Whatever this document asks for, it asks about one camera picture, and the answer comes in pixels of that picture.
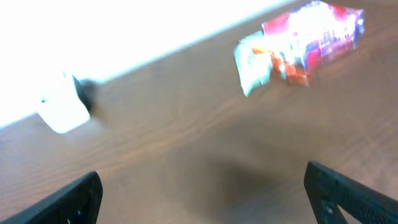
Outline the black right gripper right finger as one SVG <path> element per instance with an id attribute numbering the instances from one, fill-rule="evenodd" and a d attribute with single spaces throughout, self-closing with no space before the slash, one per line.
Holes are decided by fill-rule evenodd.
<path id="1" fill-rule="evenodd" d="M 307 164 L 304 186 L 318 223 L 346 223 L 341 209 L 361 223 L 397 224 L 397 201 L 316 161 Z"/>

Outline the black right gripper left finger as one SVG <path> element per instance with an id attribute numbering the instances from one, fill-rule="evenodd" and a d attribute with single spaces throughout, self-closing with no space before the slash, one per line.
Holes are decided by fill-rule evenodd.
<path id="1" fill-rule="evenodd" d="M 1 223 L 95 224 L 102 197 L 101 179 L 91 171 Z"/>

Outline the orange chocolate bar wrapper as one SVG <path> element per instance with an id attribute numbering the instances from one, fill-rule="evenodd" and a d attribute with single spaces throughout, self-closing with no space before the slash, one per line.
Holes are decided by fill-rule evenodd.
<path id="1" fill-rule="evenodd" d="M 305 71 L 300 62 L 289 62 L 282 52 L 276 52 L 264 47 L 253 47 L 255 55 L 268 55 L 271 58 L 271 75 L 278 75 L 291 85 L 309 86 L 312 76 Z"/>

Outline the teal snack packet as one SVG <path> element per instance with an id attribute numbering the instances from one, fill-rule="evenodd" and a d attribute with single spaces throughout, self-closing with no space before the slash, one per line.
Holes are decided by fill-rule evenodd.
<path id="1" fill-rule="evenodd" d="M 234 49 L 240 84 L 245 97 L 258 86 L 269 83 L 271 79 L 273 63 L 266 40 L 262 31 L 257 31 L 241 39 Z"/>

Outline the purple pad package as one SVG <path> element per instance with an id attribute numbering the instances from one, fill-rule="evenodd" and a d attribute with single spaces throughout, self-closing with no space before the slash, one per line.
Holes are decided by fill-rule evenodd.
<path id="1" fill-rule="evenodd" d="M 262 24 L 264 35 L 282 38 L 285 56 L 306 72 L 355 49 L 364 34 L 364 9 L 310 1 Z"/>

